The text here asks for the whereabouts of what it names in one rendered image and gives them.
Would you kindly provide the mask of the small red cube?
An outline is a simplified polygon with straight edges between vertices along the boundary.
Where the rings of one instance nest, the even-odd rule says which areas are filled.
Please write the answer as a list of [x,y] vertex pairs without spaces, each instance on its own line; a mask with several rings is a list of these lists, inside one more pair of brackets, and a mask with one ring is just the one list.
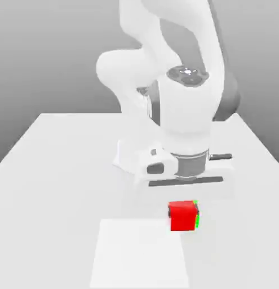
[[171,231],[194,231],[198,215],[193,200],[169,202],[169,218]]

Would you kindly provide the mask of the small green cube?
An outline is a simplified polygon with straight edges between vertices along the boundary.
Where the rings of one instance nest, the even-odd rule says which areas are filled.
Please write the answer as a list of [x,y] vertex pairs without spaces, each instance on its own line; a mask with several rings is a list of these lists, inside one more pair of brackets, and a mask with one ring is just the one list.
[[193,200],[193,203],[194,203],[194,206],[196,208],[196,220],[195,220],[195,229],[198,228],[199,226],[199,223],[200,223],[200,209],[199,209],[199,206],[198,206],[198,200]]

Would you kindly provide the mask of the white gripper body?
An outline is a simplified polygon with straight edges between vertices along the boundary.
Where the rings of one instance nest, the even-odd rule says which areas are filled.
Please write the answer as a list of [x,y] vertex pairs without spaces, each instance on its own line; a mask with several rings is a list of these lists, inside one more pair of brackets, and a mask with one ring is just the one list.
[[141,200],[222,200],[234,195],[234,169],[231,166],[209,168],[189,181],[179,179],[136,182],[136,196]]

